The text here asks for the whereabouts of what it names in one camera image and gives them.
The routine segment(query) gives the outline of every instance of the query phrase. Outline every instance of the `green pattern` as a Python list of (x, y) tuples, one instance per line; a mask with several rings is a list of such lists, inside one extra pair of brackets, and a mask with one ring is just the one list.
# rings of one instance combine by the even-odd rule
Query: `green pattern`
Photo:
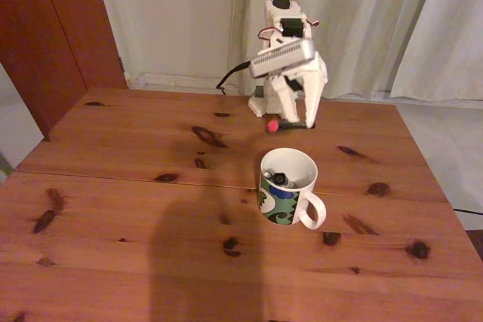
[(260, 211), (268, 220), (275, 224), (290, 225), (294, 219), (300, 193), (292, 192), (291, 198), (280, 198), (277, 194), (282, 195), (283, 192), (273, 186), (270, 187), (270, 184), (265, 179), (262, 179), (258, 195)]

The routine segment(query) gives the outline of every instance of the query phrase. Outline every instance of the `white mug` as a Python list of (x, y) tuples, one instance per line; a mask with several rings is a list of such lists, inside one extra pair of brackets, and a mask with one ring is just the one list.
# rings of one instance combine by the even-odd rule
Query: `white mug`
[[(324, 202), (314, 193), (317, 165), (296, 149), (274, 149), (263, 156), (260, 165), (258, 205), (262, 214), (279, 225), (301, 221), (309, 229), (317, 229), (325, 221)], [(288, 181), (276, 185), (273, 175), (283, 173)], [(317, 213), (313, 220), (307, 213), (311, 203)]]

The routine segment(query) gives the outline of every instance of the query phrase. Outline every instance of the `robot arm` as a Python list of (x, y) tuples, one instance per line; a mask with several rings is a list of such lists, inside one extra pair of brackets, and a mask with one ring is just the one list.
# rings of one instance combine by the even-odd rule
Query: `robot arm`
[[(288, 124), (286, 128), (311, 128), (328, 81), (325, 63), (312, 42), (312, 26), (315, 24), (309, 22), (293, 1), (267, 1), (265, 11), (267, 28), (260, 33), (272, 31), (272, 35), (261, 38), (264, 39), (263, 49), (250, 64), (252, 76), (264, 78), (264, 112), (279, 114)], [(299, 122), (295, 106), (299, 90), (305, 93), (306, 117), (303, 123)]]

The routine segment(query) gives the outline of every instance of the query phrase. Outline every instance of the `tile floor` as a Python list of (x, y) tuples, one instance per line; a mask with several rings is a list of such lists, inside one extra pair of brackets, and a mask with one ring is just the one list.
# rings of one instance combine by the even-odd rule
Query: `tile floor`
[[(483, 109), (397, 105), (453, 208), (483, 213)], [(466, 230), (483, 216), (457, 213)]]

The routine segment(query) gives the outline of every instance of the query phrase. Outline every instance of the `black cable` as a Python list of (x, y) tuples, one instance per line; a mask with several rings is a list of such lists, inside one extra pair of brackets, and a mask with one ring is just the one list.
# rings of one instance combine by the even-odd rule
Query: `black cable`
[(454, 211), (460, 211), (461, 213), (468, 213), (468, 214), (483, 215), (483, 213), (479, 213), (478, 211), (463, 210), (463, 209), (453, 209), (453, 210), (454, 210)]
[(225, 83), (225, 81), (228, 79), (228, 77), (231, 76), (233, 73), (238, 72), (238, 71), (242, 71), (243, 69), (246, 69), (249, 66), (250, 66), (250, 61), (248, 60), (246, 62), (238, 64), (234, 69), (232, 69), (231, 71), (226, 73), (225, 77), (223, 77), (222, 80), (220, 81), (220, 83), (217, 84), (217, 90), (221, 90), (223, 92), (223, 94), (226, 94), (225, 89), (223, 87), (221, 87), (221, 86), (223, 86), (223, 83)]

